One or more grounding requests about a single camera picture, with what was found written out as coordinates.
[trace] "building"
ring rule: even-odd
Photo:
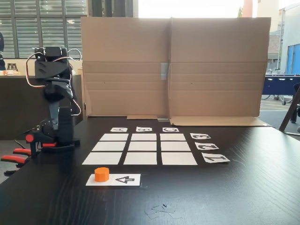
[[[287,6],[280,72],[300,74],[300,3]]]
[[[271,17],[267,69],[276,69],[280,66],[278,56],[285,27],[285,15],[279,10],[279,0],[258,0],[257,17]]]

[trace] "table surface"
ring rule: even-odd
[[[300,142],[272,127],[178,127],[198,165],[110,165],[110,173],[140,173],[140,187],[85,186],[98,165],[82,165],[113,127],[170,123],[126,118],[89,118],[75,128],[81,146],[73,152],[41,153],[0,185],[1,225],[299,225]],[[208,134],[230,162],[206,163],[189,133]],[[121,161],[128,149],[126,144]],[[145,209],[169,203],[150,220]]]

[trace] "window frame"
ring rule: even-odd
[[[61,10],[62,14],[47,14],[43,15],[40,11],[40,0],[35,0],[36,7],[37,7],[37,13],[36,14],[15,14],[15,0],[9,0],[10,1],[10,15],[0,15],[0,18],[3,19],[11,19],[12,22],[12,28],[13,28],[13,40],[14,40],[14,51],[15,51],[15,57],[14,59],[23,59],[19,57],[19,49],[18,49],[18,39],[17,39],[17,28],[16,28],[16,19],[17,18],[36,18],[37,19],[37,32],[38,32],[38,43],[39,46],[37,47],[43,47],[43,37],[42,37],[42,19],[52,19],[52,18],[62,18],[63,22],[63,36],[64,36],[64,45],[66,48],[68,48],[68,31],[67,31],[67,20],[68,18],[80,18],[80,17],[86,17],[87,15],[82,14],[67,14],[66,13],[66,0],[61,0]],[[88,5],[86,3],[86,13],[88,13]]]

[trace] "cardboard backdrop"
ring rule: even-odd
[[[81,28],[88,116],[201,125],[202,116],[247,124],[259,114],[270,18],[82,17]]]

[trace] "orange game piece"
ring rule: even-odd
[[[95,170],[95,181],[105,182],[109,179],[109,169],[106,167],[100,167]]]

